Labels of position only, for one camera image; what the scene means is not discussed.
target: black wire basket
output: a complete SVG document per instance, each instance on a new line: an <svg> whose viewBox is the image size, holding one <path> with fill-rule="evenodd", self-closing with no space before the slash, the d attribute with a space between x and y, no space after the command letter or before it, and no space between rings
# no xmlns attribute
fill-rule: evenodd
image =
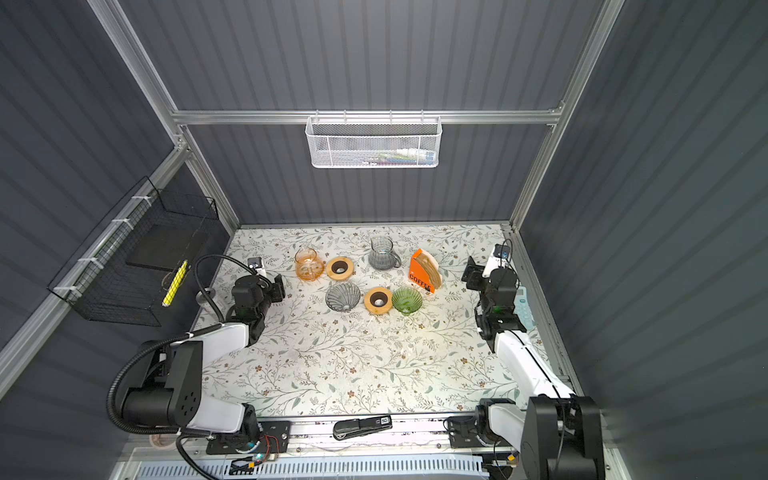
<svg viewBox="0 0 768 480"><path fill-rule="evenodd" d="M152 187L136 199L124 219L112 220L117 227L92 255L74 254L48 285L85 319L146 326L174 321L175 293L219 219L216 201L201 195ZM72 265L80 272L65 276Z"/></svg>

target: red wire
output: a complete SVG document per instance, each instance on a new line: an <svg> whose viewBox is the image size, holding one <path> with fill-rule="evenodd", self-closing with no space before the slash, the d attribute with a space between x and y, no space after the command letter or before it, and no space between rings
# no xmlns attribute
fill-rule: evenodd
<svg viewBox="0 0 768 480"><path fill-rule="evenodd" d="M272 435L265 435L268 439L275 439L275 443L277 444L277 451L280 452L280 440L277 439L277 437Z"/></svg>

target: wire mesh basket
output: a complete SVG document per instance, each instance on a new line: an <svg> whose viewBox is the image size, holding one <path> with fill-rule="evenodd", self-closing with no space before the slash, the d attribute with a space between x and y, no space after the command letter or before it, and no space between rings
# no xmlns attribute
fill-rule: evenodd
<svg viewBox="0 0 768 480"><path fill-rule="evenodd" d="M391 118L366 121L309 117L306 140L317 168L437 167L442 124L440 117Z"/></svg>
<svg viewBox="0 0 768 480"><path fill-rule="evenodd" d="M84 265L74 279L62 280L63 267L48 285L85 319L146 326L174 320L168 307L218 221L209 197L152 188L136 198L92 255L70 259L68 265ZM154 257L142 256L147 251Z"/></svg>

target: black cable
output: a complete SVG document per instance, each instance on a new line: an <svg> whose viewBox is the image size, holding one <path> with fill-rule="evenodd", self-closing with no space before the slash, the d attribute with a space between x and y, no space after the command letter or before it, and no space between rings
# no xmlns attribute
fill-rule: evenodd
<svg viewBox="0 0 768 480"><path fill-rule="evenodd" d="M160 362L155 363L150 369L149 372L147 372L147 375L144 377L144 381L146 382L157 369L165 365L165 360L161 360Z"/></svg>
<svg viewBox="0 0 768 480"><path fill-rule="evenodd" d="M499 443L501 443L501 442L502 442L502 440L501 440L501 439L499 439L499 440L496 440L496 441L493 443L493 461L494 461L494 462L496 462L496 468L498 468L498 473L499 473L499 474L502 476L502 478L507 478L507 477L504 475L504 472L502 471L502 467L498 466L498 458L496 458L496 445L498 445L498 444L499 444Z"/></svg>
<svg viewBox="0 0 768 480"><path fill-rule="evenodd" d="M558 392L558 389L552 386L552 389L555 393L558 394L558 403L560 404L560 410L563 412L563 432L560 434L560 446L558 447L558 457L554 461L554 469L552 470L552 478L558 473L558 466L560 465L560 454L563 452L563 441L565 440L565 407L563 406L563 402L560 400L560 392Z"/></svg>
<svg viewBox="0 0 768 480"><path fill-rule="evenodd" d="M214 313L216 313L216 317L219 319L219 323L225 323L224 315L221 314L221 310L219 310L219 306L214 302L214 299L210 298L210 294L203 286L203 282L200 281L200 274L198 270L200 269L200 262L202 262L205 259L209 258L223 258L225 260L229 260L232 263L235 263L236 265L240 265L245 270L248 271L251 275L254 275L254 271L250 269L249 266L247 266L245 263L239 261L237 258L232 258L227 255L220 255L218 253L209 253L208 255L203 255L202 257L197 258L197 261L194 263L194 268L192 269L194 272L194 279L197 281L197 287L200 289L200 294L203 295L203 298L208 302L210 305L210 308L214 309Z"/></svg>
<svg viewBox="0 0 768 480"><path fill-rule="evenodd" d="M510 260L512 258L512 239L511 238L505 238L504 239L504 242L502 243L502 253L504 253L504 245L507 244L507 241L509 241L509 255L507 255L507 258L506 258L507 266L509 268L512 268L512 262Z"/></svg>
<svg viewBox="0 0 768 480"><path fill-rule="evenodd" d="M187 463L187 465L192 467L192 469L195 472L199 473L200 476L202 476L206 480L220 480L219 478L216 478L213 475L211 475L210 473L208 473L205 470L203 470L197 463L194 462L194 460L192 459L192 457L189 456L187 451L184 450L184 447L181 445L181 441L184 440L184 439L193 439L193 438L205 438L205 437L202 436L202 435L192 435L192 434L188 434L188 433L184 433L184 434L179 435L178 437L176 437L176 450L179 452L179 455L181 455L181 458L184 459L184 461Z"/></svg>
<svg viewBox="0 0 768 480"><path fill-rule="evenodd" d="M245 465L235 465L234 462L246 462ZM243 457L243 458L236 458L230 463L230 475L233 473L250 473L250 471L254 470L257 466L261 465L264 462L255 462L253 460L253 457Z"/></svg>
<svg viewBox="0 0 768 480"><path fill-rule="evenodd" d="M153 343L152 345L149 345L131 357L131 359L128 360L128 363L126 363L125 366L120 369L120 372L118 372L118 374L114 377L114 380L112 380L112 385L110 385L109 391L107 392L107 416L109 417L110 421L114 423L114 425L117 426L120 430L128 433L135 433L137 435L160 435L161 433L176 433L178 431L178 428L176 427L140 427L138 425L132 425L125 422L122 415L118 412L117 406L115 405L115 397L118 395L118 388L120 387L120 383L123 381L125 374L134 365L136 365L139 360L149 355L150 353L154 353L155 350L161 347L170 345L171 343L180 342L181 340L186 340L188 338L189 335L185 333L184 335L179 335L172 339L161 340L159 342Z"/></svg>
<svg viewBox="0 0 768 480"><path fill-rule="evenodd" d="M493 308L492 302L490 300L488 301L488 311L486 311L484 308L482 308L482 294L480 294L480 300L478 300L478 305L475 307L475 312L477 312L478 306L480 307L480 321L483 327L486 327L488 324L485 322L485 316Z"/></svg>

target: orange coffee filter holder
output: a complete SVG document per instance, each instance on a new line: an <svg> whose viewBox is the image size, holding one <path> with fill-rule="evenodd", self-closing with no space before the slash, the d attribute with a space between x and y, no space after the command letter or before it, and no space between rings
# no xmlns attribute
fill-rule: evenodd
<svg viewBox="0 0 768 480"><path fill-rule="evenodd" d="M411 270L408 278L427 292L434 293L442 286L442 277L437 260L422 249L411 257Z"/></svg>

